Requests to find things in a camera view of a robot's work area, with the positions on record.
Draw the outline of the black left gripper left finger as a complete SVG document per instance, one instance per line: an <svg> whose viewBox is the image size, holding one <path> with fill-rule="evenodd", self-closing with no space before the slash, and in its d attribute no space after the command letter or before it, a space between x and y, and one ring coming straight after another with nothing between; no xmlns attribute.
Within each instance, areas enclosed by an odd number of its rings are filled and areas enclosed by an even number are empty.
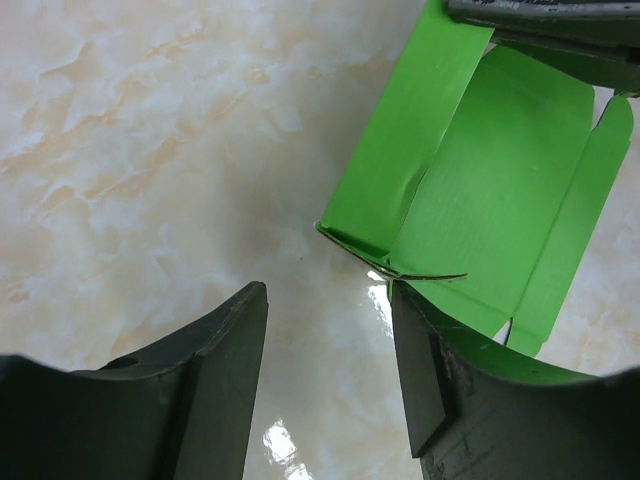
<svg viewBox="0 0 640 480"><path fill-rule="evenodd" d="M5 479L239 479L268 316L252 282L97 370L1 359Z"/></svg>

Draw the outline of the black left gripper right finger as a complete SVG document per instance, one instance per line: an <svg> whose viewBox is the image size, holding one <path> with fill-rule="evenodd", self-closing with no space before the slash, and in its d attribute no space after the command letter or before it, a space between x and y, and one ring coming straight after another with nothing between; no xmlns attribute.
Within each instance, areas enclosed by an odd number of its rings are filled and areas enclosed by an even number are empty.
<svg viewBox="0 0 640 480"><path fill-rule="evenodd" d="M404 282L391 294L411 454L427 479L635 479L639 372L605 377L503 346Z"/></svg>

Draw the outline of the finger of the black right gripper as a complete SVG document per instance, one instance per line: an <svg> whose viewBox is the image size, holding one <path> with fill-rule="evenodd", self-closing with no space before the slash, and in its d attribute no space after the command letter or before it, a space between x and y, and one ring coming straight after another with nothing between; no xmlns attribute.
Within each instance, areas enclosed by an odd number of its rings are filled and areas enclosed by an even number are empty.
<svg viewBox="0 0 640 480"><path fill-rule="evenodd" d="M637 1L446 1L457 23L587 84L639 96Z"/></svg>

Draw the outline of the green paper box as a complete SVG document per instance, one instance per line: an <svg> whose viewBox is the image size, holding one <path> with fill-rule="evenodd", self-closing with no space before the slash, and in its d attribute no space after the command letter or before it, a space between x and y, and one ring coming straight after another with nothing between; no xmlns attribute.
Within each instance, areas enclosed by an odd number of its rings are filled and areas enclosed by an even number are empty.
<svg viewBox="0 0 640 480"><path fill-rule="evenodd" d="M459 328L468 358L533 384L592 377L539 358L629 150L629 97L428 2L317 228Z"/></svg>

